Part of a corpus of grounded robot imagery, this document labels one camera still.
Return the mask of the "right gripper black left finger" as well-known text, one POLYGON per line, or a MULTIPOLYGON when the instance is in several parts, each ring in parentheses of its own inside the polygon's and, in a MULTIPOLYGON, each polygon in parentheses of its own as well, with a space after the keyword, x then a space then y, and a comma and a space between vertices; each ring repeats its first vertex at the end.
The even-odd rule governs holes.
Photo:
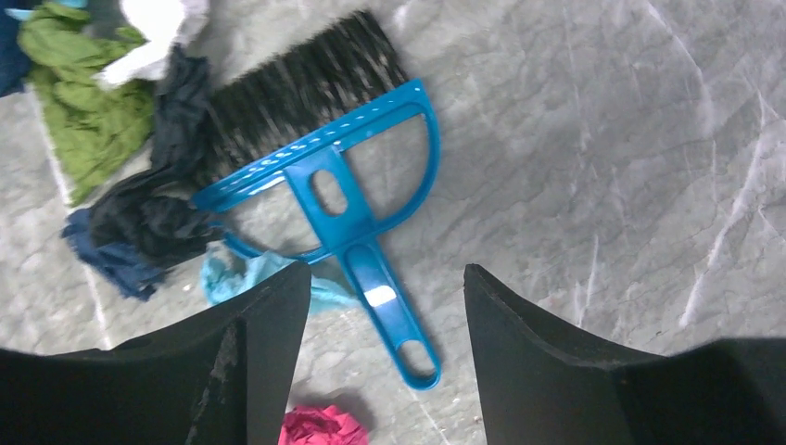
POLYGON ((112 350, 1 353, 5 444, 274 444, 311 300, 295 262, 112 350))

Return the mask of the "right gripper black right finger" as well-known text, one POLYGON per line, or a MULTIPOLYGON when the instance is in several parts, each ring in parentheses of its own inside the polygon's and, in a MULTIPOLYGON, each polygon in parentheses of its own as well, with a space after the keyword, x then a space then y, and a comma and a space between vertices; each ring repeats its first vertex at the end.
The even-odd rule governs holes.
POLYGON ((781 444, 785 342, 721 338, 673 356, 597 337, 485 268, 464 300, 490 444, 781 444))

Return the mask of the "blue hand brush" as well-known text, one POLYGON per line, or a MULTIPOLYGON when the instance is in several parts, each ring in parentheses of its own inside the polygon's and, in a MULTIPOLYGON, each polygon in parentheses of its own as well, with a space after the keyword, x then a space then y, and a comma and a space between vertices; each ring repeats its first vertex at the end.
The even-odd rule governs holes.
POLYGON ((406 73, 374 14, 353 11, 220 87, 210 98, 207 135, 209 149, 193 176, 196 207, 225 213, 288 184, 320 242, 299 260, 335 258, 403 380, 433 388, 439 369, 418 375, 399 356, 414 341, 437 362, 378 239, 424 203, 437 179, 441 140, 423 82, 406 73), (412 118, 426 129, 424 176, 411 198, 381 219, 344 155, 412 118))

